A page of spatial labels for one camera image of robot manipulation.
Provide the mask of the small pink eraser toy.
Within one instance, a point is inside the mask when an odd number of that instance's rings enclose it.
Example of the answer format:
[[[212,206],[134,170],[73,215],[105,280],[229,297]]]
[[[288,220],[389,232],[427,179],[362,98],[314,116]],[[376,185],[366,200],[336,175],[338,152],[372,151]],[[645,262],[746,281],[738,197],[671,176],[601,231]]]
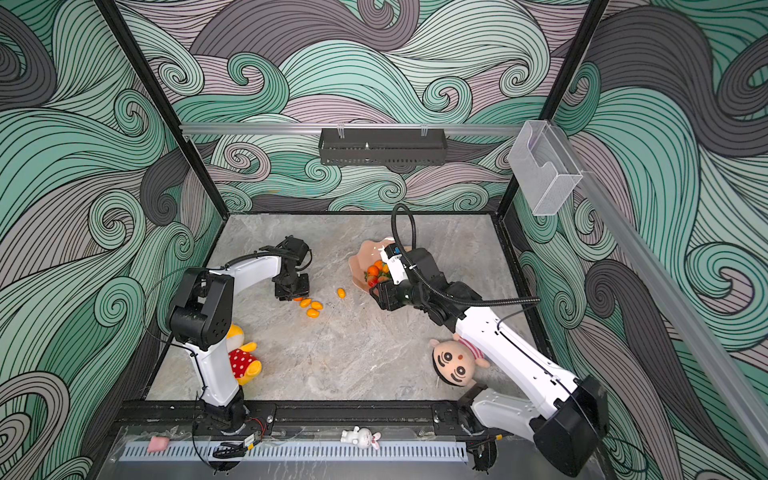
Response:
[[[170,445],[170,439],[163,436],[153,436],[147,445],[147,452],[149,454],[164,452]]]

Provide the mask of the black wall tray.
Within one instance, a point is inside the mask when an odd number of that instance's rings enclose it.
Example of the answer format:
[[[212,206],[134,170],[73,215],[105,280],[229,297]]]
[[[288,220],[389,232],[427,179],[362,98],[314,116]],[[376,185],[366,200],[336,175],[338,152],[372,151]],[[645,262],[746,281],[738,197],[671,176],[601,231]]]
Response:
[[[445,163],[448,143],[442,130],[324,129],[319,137],[321,162],[332,166],[386,166],[404,169]]]

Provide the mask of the pink fruit bowl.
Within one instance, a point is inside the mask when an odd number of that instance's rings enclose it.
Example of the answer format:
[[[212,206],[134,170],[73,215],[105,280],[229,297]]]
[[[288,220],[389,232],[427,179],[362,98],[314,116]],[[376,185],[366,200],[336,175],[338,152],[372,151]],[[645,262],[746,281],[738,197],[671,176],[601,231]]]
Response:
[[[352,282],[358,289],[368,292],[369,285],[366,277],[368,269],[376,262],[381,262],[381,251],[393,243],[393,237],[386,237],[378,241],[365,240],[358,251],[348,258]]]

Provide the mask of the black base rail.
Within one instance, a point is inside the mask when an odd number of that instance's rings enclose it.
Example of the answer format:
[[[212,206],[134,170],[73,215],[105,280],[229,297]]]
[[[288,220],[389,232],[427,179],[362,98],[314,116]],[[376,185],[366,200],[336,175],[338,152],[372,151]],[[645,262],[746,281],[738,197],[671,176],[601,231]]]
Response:
[[[284,430],[304,427],[406,427],[424,429],[438,436],[486,437],[491,433],[523,437],[543,428],[589,433],[591,412],[573,401],[557,401],[555,413],[546,418],[527,406],[521,413],[503,413],[491,418],[500,402],[483,403],[481,398],[450,400],[245,400],[228,411],[202,401],[130,401],[124,403],[116,421],[125,425],[192,424],[204,435],[279,436]]]

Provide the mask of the pig-face plush doll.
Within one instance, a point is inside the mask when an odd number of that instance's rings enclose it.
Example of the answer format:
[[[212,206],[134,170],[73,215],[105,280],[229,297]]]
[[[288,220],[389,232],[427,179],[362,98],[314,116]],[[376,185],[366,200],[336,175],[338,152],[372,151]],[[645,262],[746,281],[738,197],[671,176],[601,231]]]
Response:
[[[430,346],[433,369],[451,386],[471,387],[475,384],[476,370],[491,366],[478,347],[458,334],[445,341],[431,339]]]

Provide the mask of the white bunny figurine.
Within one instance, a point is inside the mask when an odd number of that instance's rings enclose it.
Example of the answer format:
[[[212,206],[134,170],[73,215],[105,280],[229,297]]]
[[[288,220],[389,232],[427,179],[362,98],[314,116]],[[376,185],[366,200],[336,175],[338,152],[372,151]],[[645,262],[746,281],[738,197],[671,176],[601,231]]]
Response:
[[[380,449],[380,432],[372,432],[368,428],[355,426],[352,430],[343,430],[340,441],[345,444],[353,445],[359,449],[367,450],[373,448]]]

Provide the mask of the yellow plush toy red dress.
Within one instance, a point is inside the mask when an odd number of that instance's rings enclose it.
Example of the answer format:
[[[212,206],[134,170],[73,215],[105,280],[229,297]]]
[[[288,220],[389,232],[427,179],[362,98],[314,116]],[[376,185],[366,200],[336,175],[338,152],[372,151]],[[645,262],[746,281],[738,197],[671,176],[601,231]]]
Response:
[[[263,365],[254,355],[257,347],[255,342],[245,342],[241,327],[234,324],[230,326],[226,348],[232,373],[240,386],[245,386],[262,372]]]

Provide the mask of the clear plastic wall bin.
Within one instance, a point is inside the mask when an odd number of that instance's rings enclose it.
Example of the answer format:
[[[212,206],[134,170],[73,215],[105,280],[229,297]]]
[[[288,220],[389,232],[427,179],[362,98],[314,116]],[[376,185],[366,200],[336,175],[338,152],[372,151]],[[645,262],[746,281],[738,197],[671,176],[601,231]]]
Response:
[[[583,178],[565,132],[546,120],[521,127],[508,163],[534,216],[554,216]]]

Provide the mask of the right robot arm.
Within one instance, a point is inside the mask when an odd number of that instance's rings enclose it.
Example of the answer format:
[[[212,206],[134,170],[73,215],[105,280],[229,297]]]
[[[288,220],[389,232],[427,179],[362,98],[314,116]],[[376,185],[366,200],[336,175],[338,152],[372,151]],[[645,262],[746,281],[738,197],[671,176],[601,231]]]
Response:
[[[484,299],[448,280],[428,250],[404,244],[398,217],[409,212],[398,204],[390,214],[392,236],[378,249],[388,272],[370,283],[370,295],[385,311],[411,306],[451,332],[433,342],[431,361],[443,382],[467,388],[472,426],[529,440],[555,469],[577,476],[608,433],[606,389],[547,358],[494,311],[524,312],[538,298]]]

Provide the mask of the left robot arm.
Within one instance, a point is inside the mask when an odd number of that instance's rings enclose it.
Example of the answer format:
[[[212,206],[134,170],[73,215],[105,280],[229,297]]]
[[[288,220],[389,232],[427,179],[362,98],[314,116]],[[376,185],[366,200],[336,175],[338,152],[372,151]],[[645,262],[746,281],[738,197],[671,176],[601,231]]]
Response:
[[[264,281],[279,301],[306,298],[312,262],[308,244],[287,236],[228,261],[219,268],[189,268],[171,301],[171,335],[190,355],[200,382],[199,400],[207,418],[226,432],[246,422],[243,386],[261,371],[253,357],[256,344],[246,343],[233,323],[235,297]]]

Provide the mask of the aluminium rail back wall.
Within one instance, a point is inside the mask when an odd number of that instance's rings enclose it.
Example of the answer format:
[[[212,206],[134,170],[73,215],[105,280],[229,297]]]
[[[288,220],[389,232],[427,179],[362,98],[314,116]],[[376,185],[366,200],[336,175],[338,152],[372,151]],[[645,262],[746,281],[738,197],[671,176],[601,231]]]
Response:
[[[442,130],[447,136],[507,137],[517,135],[521,125],[493,124],[384,124],[384,123],[182,123],[185,136],[193,135],[320,135],[324,129],[336,130],[343,136],[347,130],[415,130],[427,133]]]

